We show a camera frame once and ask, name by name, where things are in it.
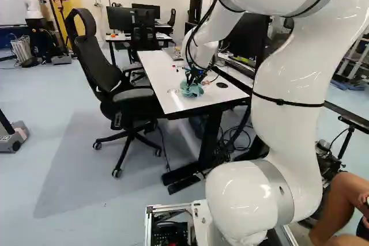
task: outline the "gray machine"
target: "gray machine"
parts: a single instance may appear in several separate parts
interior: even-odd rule
[[[0,109],[0,152],[15,153],[28,137],[24,122],[9,122]]]

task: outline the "computer monitor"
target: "computer monitor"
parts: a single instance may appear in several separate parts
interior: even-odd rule
[[[155,19],[160,19],[160,6],[132,3],[132,8],[154,10]]]
[[[256,64],[260,65],[264,60],[269,19],[269,16],[245,13],[223,40],[223,47],[226,47],[234,56],[255,58]]]
[[[113,30],[130,32],[134,18],[134,9],[123,7],[106,7],[109,27]]]

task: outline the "headrest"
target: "headrest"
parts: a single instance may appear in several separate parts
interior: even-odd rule
[[[83,24],[85,25],[85,36],[93,37],[96,34],[96,22],[91,12],[85,8],[73,9],[69,13],[68,18],[71,18],[74,20],[74,17],[77,14],[81,17]]]

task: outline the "black strap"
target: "black strap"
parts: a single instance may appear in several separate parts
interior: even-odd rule
[[[234,12],[234,13],[243,13],[243,12],[244,12],[244,10],[242,10],[242,11],[233,10],[232,8],[230,8],[230,7],[228,7],[226,4],[224,4],[222,0],[218,0],[218,1],[219,1],[219,2],[221,3],[221,5],[222,5],[223,7],[225,7],[228,11],[231,11],[231,12]]]
[[[268,96],[261,95],[257,92],[254,92],[254,91],[253,91],[253,95],[256,95],[257,97],[259,97],[261,99],[264,99],[264,100],[267,100],[267,101],[270,101],[270,102],[274,102],[279,106],[290,105],[290,106],[307,107],[307,108],[319,108],[319,107],[324,106],[324,103],[322,103],[322,104],[306,104],[306,103],[296,103],[296,102],[285,101],[283,99],[275,99],[275,98],[271,98],[271,97],[268,97]]]

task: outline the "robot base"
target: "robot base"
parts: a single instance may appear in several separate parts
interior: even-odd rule
[[[23,121],[11,123],[15,130],[12,135],[0,135],[0,152],[15,153],[29,137],[29,131]]]

